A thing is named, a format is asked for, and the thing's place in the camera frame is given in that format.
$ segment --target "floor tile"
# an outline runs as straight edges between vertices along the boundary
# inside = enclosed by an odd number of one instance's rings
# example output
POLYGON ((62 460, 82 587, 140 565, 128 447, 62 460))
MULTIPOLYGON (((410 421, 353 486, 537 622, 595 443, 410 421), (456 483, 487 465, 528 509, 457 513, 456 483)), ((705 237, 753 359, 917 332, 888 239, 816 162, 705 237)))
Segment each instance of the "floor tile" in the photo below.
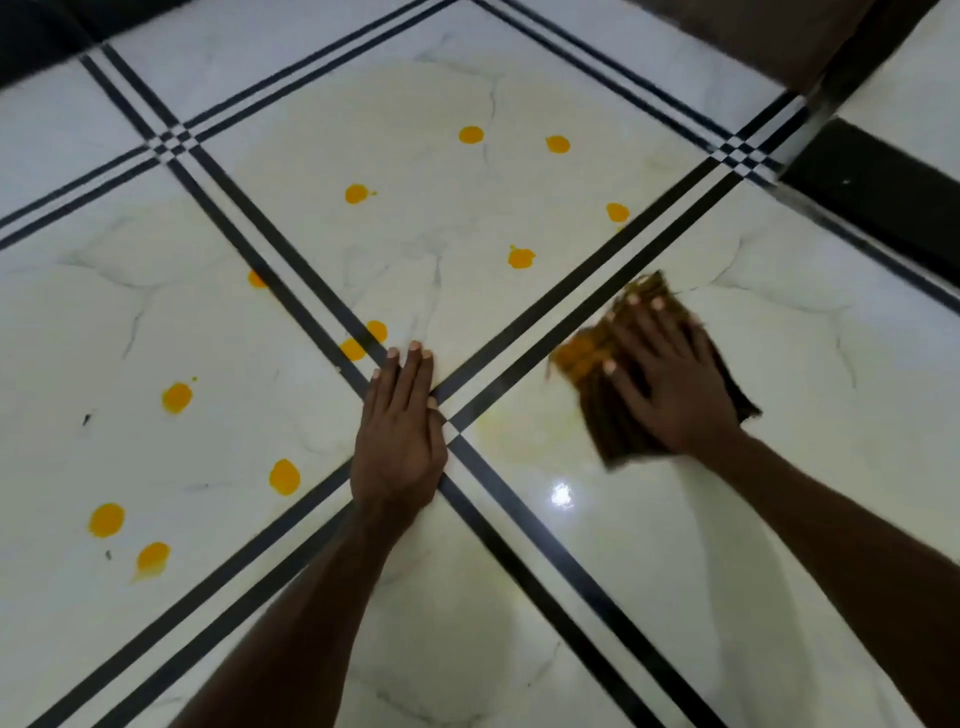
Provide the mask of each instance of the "floor tile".
MULTIPOLYGON (((748 184, 655 268, 764 410, 754 434, 960 556, 951 312, 748 184)), ((812 579, 702 468, 605 473, 574 392, 541 367, 466 437, 728 724, 913 724, 812 579)))
POLYGON ((439 378, 706 157, 466 3, 204 146, 439 378))
POLYGON ((249 273, 162 168, 0 254, 4 724, 351 454, 356 395, 249 273))
POLYGON ((8 215, 141 142, 79 61, 3 89, 0 237, 8 215))

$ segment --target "paint splatter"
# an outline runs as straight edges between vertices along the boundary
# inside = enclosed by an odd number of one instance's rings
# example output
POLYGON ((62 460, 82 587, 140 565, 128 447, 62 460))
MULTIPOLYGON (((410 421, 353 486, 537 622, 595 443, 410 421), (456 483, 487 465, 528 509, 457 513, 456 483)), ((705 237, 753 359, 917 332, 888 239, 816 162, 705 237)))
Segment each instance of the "paint splatter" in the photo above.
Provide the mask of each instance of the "paint splatter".
POLYGON ((104 503, 90 516, 87 528, 98 539, 105 539, 120 530, 124 516, 123 508, 116 503, 104 503))
POLYGON ((624 223, 630 217, 630 209, 620 203, 609 203, 607 216, 615 223, 624 223))
POLYGON ((179 381, 163 393, 163 408, 172 415, 179 415, 193 399, 193 390, 179 381))
POLYGON ((144 546, 136 557, 136 580, 160 576, 167 568, 169 557, 170 547, 162 541, 144 546))
MULTIPOLYGON (((373 334, 373 338, 381 344, 387 340, 387 325, 382 321, 368 321, 367 331, 373 334)), ((360 359, 367 355, 364 348, 360 346, 360 343, 352 337, 340 345, 340 351, 343 352, 350 361, 360 361, 360 359)))
POLYGON ((464 127, 460 130, 459 138, 464 144, 479 144, 483 141, 484 133, 480 127, 464 127))
POLYGON ((277 460, 270 471, 270 486, 282 496, 291 496, 300 487, 300 471, 286 458, 277 460))
POLYGON ((344 192, 344 199, 351 205, 359 205, 367 199, 369 194, 370 190, 363 184, 352 184, 347 188, 347 191, 344 192))
POLYGON ((565 155, 570 151, 570 142, 565 136, 548 136, 546 137, 546 148, 555 155, 565 155))
POLYGON ((529 248, 515 248, 510 246, 510 255, 507 256, 507 262, 514 268, 529 268, 534 264, 534 258, 537 254, 529 248))

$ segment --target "glossy floor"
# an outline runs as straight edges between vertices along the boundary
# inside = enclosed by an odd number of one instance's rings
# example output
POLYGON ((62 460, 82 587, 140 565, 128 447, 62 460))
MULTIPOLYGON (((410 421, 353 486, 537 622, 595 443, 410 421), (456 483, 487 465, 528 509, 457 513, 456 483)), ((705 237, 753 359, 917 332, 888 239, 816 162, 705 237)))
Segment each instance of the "glossy floor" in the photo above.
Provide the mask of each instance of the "glossy floor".
POLYGON ((770 195, 800 100, 588 20, 200 0, 0 94, 4 725, 169 722, 347 515, 411 337, 454 455, 340 724, 915 724, 722 484, 604 473, 543 373, 663 269, 756 434, 957 557, 960 320, 770 195))

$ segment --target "right hand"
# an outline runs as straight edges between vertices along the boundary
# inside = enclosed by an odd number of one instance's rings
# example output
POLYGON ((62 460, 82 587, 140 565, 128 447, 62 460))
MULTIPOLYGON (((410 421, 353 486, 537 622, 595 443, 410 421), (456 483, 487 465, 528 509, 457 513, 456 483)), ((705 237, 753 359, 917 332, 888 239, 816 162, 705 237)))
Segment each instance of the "right hand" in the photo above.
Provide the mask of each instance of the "right hand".
POLYGON ((661 299, 654 299, 652 311, 636 296, 627 303, 631 326, 617 322, 611 314, 607 320, 643 370, 650 397, 643 397, 612 359, 604 363, 604 372, 634 417, 669 449, 701 461, 743 437, 700 321, 691 320, 691 346, 661 299))

